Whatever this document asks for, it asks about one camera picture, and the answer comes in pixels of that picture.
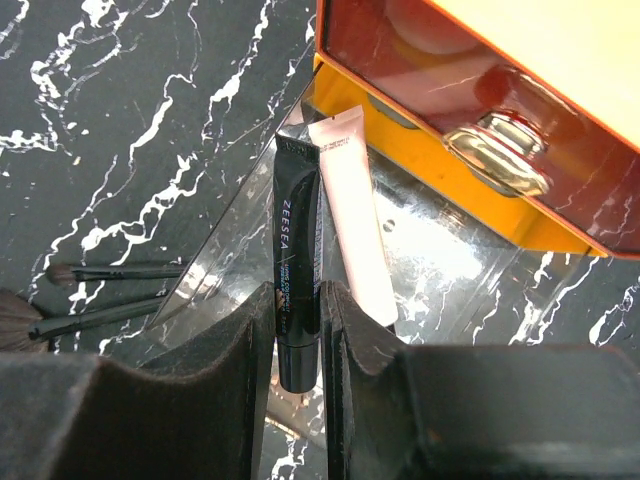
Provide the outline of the black makeup tube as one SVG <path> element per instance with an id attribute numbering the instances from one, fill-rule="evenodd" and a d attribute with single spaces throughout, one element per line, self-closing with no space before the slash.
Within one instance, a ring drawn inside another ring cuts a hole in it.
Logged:
<path id="1" fill-rule="evenodd" d="M 322 200 L 317 146 L 278 134 L 272 231 L 275 331 L 282 388 L 302 394 L 318 375 Z"/>

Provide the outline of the large fluffy powder brush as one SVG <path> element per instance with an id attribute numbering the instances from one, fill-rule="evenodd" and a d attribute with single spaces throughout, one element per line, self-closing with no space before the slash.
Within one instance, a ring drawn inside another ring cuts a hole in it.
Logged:
<path id="1" fill-rule="evenodd" d="M 26 299 L 1 290 L 1 352 L 45 353 L 54 337 L 155 313 L 164 296 L 129 302 L 81 314 L 47 317 Z"/>

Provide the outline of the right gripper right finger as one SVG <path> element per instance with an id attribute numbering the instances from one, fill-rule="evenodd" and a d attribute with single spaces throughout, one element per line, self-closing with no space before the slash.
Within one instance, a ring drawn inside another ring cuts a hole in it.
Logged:
<path id="1" fill-rule="evenodd" d="M 409 345 L 320 294 L 332 479 L 635 479 L 639 370 L 574 345 Z"/>

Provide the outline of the pink lip gloss tube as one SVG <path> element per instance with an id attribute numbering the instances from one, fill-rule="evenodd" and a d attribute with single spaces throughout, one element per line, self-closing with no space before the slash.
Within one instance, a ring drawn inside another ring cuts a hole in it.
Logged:
<path id="1" fill-rule="evenodd" d="M 398 320 L 374 201 L 358 105 L 309 126 L 320 148 L 320 169 L 350 292 L 369 317 L 388 328 Z"/>

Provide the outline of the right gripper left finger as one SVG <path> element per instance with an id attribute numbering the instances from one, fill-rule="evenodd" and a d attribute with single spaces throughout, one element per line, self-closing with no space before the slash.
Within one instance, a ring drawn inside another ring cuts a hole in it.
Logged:
<path id="1" fill-rule="evenodd" d="M 253 479 L 274 343 L 274 288 L 132 368 L 91 354 L 1 357 L 5 479 Z"/>

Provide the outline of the thin black makeup brush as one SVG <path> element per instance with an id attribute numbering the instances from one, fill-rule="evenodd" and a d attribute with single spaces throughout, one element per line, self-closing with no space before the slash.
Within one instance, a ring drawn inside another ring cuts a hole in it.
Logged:
<path id="1" fill-rule="evenodd" d="M 59 263 L 50 265 L 45 276 L 54 285 L 72 286 L 82 282 L 179 278 L 184 270 L 183 266 L 175 264 L 82 266 Z"/>

